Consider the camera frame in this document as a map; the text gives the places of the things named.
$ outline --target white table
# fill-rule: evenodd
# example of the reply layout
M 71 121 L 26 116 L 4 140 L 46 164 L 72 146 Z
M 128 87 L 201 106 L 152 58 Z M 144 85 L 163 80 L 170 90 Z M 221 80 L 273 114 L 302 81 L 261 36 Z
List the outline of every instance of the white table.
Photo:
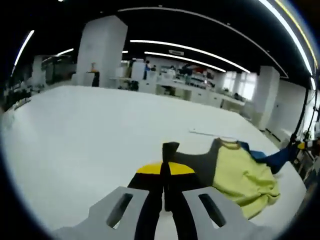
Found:
M 21 199 L 48 230 L 74 226 L 89 207 L 136 170 L 162 159 L 162 143 L 179 151 L 206 153 L 212 136 L 190 133 L 197 126 L 248 142 L 267 155 L 278 151 L 237 113 L 147 93 L 61 86 L 32 97 L 2 129 L 7 169 Z M 251 219 L 275 233 L 286 228 L 306 189 L 287 162 L 276 175 L 281 197 Z M 162 213 L 155 239 L 177 239 L 170 213 Z

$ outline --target led light strip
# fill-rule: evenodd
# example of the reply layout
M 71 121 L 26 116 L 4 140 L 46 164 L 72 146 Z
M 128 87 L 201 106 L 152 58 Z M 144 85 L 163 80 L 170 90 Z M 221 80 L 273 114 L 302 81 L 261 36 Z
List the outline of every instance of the led light strip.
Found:
M 245 69 L 244 67 L 232 62 L 232 61 L 229 61 L 221 56 L 218 56 L 218 55 L 215 55 L 215 54 L 212 54 L 210 52 L 207 52 L 207 51 L 203 51 L 203 50 L 200 50 L 200 49 L 196 49 L 196 48 L 193 48 L 193 47 L 189 47 L 189 46 L 183 46 L 183 45 L 180 45 L 180 44 L 175 44 L 175 43 L 169 43 L 169 42 L 164 42 L 164 41 L 151 41 L 151 40 L 130 40 L 131 43 L 145 43 L 145 44 L 160 44 L 160 45 L 167 45 L 167 46 L 172 46 L 172 47 L 177 47 L 177 48 L 182 48 L 182 49 L 188 49 L 188 50 L 191 50 L 191 51 L 195 51 L 195 52 L 198 52 L 198 53 L 202 53 L 202 54 L 206 54 L 208 56 L 211 56 L 211 57 L 214 57 L 216 59 L 219 59 L 219 60 L 222 60 L 228 64 L 231 64 L 243 71 L 245 71 L 246 73 L 250 74 L 251 72 L 247 69 Z
M 61 56 L 62 54 L 66 54 L 66 53 L 69 53 L 69 52 L 72 52 L 74 49 L 71 48 L 71 49 L 68 49 L 68 50 L 65 50 L 65 51 L 62 51 L 62 52 L 59 52 L 57 55 L 55 55 L 56 57 L 59 57 Z
M 219 70 L 219 71 L 221 71 L 223 73 L 226 73 L 226 70 L 224 70 L 222 68 L 219 68 L 219 67 L 204 63 L 202 61 L 197 61 L 197 60 L 193 60 L 193 59 L 182 57 L 182 56 L 174 56 L 174 55 L 170 55 L 170 54 L 151 52 L 151 51 L 145 51 L 144 54 L 163 56 L 163 57 L 168 57 L 168 58 L 173 58 L 173 59 L 181 59 L 181 60 L 185 60 L 185 61 L 192 62 L 192 63 L 195 63 L 195 64 L 201 64 L 201 65 L 207 66 L 209 68 L 216 69 L 216 70 Z
M 289 26 L 289 24 L 286 22 L 286 20 L 281 16 L 281 14 L 267 0 L 258 0 L 258 1 L 260 3 L 262 3 L 284 26 L 285 30 L 289 33 L 290 37 L 292 38 L 296 47 L 298 48 L 300 55 L 304 61 L 306 69 L 309 71 L 310 75 L 312 75 L 313 72 L 311 70 L 311 66 L 308 61 L 307 55 L 306 55 L 303 47 L 301 46 L 301 43 L 299 42 L 297 36 L 295 35 L 294 31 Z M 311 77 L 310 81 L 311 81 L 312 89 L 316 90 L 315 80 Z
M 291 18 L 291 20 L 294 22 L 295 26 L 299 29 L 301 35 L 303 36 L 310 52 L 311 52 L 311 55 L 313 57 L 313 60 L 314 60 L 314 63 L 315 63 L 315 67 L 318 68 L 318 62 L 317 62 L 317 59 L 316 59 L 316 56 L 315 56 L 315 53 L 311 47 L 311 44 L 309 43 L 304 31 L 302 31 L 299 23 L 296 21 L 296 19 L 294 18 L 294 16 L 292 16 L 292 14 L 289 12 L 289 10 L 282 4 L 282 2 L 280 2 L 279 0 L 275 0 L 275 2 L 285 11 L 285 13 Z
M 19 53 L 18 53 L 18 56 L 17 56 L 16 59 L 15 59 L 14 66 L 17 65 L 17 63 L 18 63 L 18 61 L 19 61 L 19 58 L 20 58 L 23 50 L 25 49 L 28 41 L 30 40 L 30 38 L 32 37 L 32 35 L 34 34 L 34 32 L 35 32 L 35 30 L 30 31 L 29 34 L 28 34 L 28 36 L 27 36 L 26 39 L 24 40 L 24 43 L 22 44 L 22 47 L 20 48 L 20 51 L 19 51 Z
M 220 24 L 232 31 L 234 31 L 235 33 L 241 35 L 242 37 L 244 37 L 245 39 L 247 39 L 248 41 L 250 41 L 252 44 L 254 44 L 257 48 L 259 48 L 261 51 L 263 51 L 277 66 L 279 69 L 281 69 L 282 73 L 284 74 L 284 76 L 281 76 L 282 79 L 288 79 L 289 76 L 286 73 L 286 71 L 280 66 L 280 64 L 265 50 L 263 49 L 258 43 L 256 43 L 255 41 L 253 41 L 251 38 L 249 38 L 248 36 L 246 36 L 245 34 L 243 34 L 242 32 L 236 30 L 235 28 L 221 22 L 218 21 L 214 18 L 202 15 L 200 13 L 197 12 L 193 12 L 193 11 L 187 11 L 187 10 L 183 10 L 183 9 L 177 9 L 177 8 L 169 8 L 169 7 L 159 7 L 159 6 L 142 6 L 142 7 L 131 7 L 131 8 L 124 8 L 124 9 L 120 9 L 118 10 L 118 12 L 126 12 L 126 11 L 136 11 L 136 10 L 162 10 L 162 11 L 171 11 L 171 12 L 178 12 L 178 13 L 185 13 L 185 14 L 190 14 L 190 15 L 194 15 L 203 19 L 207 19 L 209 21 L 215 22 L 217 24 Z

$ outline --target ceiling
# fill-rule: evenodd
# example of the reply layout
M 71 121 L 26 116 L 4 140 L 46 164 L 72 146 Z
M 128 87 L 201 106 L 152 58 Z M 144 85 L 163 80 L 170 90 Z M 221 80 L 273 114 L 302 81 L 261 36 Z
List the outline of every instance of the ceiling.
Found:
M 125 8 L 158 7 L 161 4 L 162 8 L 186 10 L 220 21 L 250 38 L 267 53 L 225 25 L 200 16 L 159 9 L 118 12 Z M 73 59 L 77 60 L 77 49 L 85 23 L 100 17 L 117 15 L 128 25 L 124 50 L 128 50 L 129 53 L 123 55 L 124 59 L 143 58 L 144 51 L 170 54 L 168 50 L 178 50 L 183 51 L 186 58 L 227 71 L 239 71 L 233 65 L 198 52 L 157 44 L 130 43 L 130 40 L 163 41 L 207 51 L 251 72 L 259 73 L 262 65 L 274 66 L 282 77 L 286 74 L 289 76 L 287 81 L 305 86 L 308 71 L 298 49 L 284 27 L 259 1 L 215 0 L 211 5 L 207 4 L 207 1 L 197 1 L 196 4 L 151 4 L 149 1 L 134 1 L 110 6 L 108 1 L 97 0 L 52 0 L 40 3 L 24 1 L 20 3 L 19 8 L 12 7 L 7 16 L 8 24 L 4 27 L 7 32 L 4 74 L 10 74 L 28 31 L 35 30 L 35 33 L 27 44 L 17 68 L 31 63 L 35 55 L 54 55 L 70 48 L 75 49 L 71 54 Z M 318 15 L 315 16 L 320 2 L 294 0 L 293 4 L 299 9 L 300 15 L 314 35 L 316 45 L 319 45 L 320 24 L 317 22 Z M 290 24 L 313 66 L 313 58 L 298 29 L 276 3 L 274 6 Z

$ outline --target white pillar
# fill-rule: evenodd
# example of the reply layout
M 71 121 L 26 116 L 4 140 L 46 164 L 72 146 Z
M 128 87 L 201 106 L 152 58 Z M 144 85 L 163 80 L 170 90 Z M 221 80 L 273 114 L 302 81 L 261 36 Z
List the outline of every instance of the white pillar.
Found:
M 122 59 L 128 26 L 116 16 L 106 16 L 88 22 L 83 30 L 78 52 L 76 74 L 79 82 L 89 72 L 92 63 L 100 72 L 99 86 L 110 87 L 109 78 L 116 75 Z
M 253 97 L 255 110 L 261 114 L 258 125 L 260 130 L 264 131 L 270 120 L 278 94 L 279 80 L 280 74 L 275 68 L 272 66 L 261 66 Z
M 236 73 L 233 89 L 230 90 L 233 94 L 239 93 L 240 81 L 241 81 L 241 73 Z
M 31 75 L 31 85 L 33 86 L 46 84 L 46 78 L 44 77 L 44 74 L 41 70 L 42 61 L 43 61 L 42 55 L 38 55 L 34 57 L 34 61 L 32 65 L 32 75 Z

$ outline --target yellow shirt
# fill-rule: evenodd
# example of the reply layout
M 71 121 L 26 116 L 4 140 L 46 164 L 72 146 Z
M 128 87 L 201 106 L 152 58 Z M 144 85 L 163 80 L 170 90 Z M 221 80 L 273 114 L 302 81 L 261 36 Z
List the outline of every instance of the yellow shirt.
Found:
M 236 142 L 222 141 L 213 187 L 237 203 L 248 219 L 279 198 L 278 183 L 265 163 L 257 163 Z

